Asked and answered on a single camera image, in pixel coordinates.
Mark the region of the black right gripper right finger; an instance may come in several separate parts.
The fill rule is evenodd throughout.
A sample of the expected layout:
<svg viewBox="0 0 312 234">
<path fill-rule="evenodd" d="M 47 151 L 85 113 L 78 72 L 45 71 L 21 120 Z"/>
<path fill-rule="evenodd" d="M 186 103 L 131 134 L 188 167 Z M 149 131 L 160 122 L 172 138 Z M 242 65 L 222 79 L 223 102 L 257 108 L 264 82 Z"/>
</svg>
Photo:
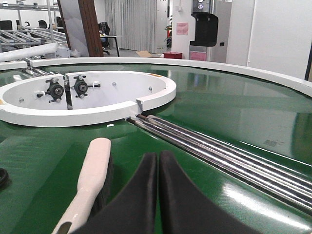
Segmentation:
<svg viewBox="0 0 312 234">
<path fill-rule="evenodd" d="M 183 171 L 173 152 L 160 153 L 158 179 L 163 233 L 257 233 L 210 201 Z"/>
</svg>

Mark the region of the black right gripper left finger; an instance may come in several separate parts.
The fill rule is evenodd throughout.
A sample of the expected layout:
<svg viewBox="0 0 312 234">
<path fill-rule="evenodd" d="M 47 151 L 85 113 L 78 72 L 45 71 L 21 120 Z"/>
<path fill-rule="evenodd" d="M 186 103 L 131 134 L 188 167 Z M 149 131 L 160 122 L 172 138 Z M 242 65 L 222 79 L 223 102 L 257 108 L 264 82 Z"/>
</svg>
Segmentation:
<svg viewBox="0 0 312 234">
<path fill-rule="evenodd" d="M 75 234 L 152 234 L 157 200 L 157 156 L 145 153 L 134 175 L 96 216 Z"/>
</svg>

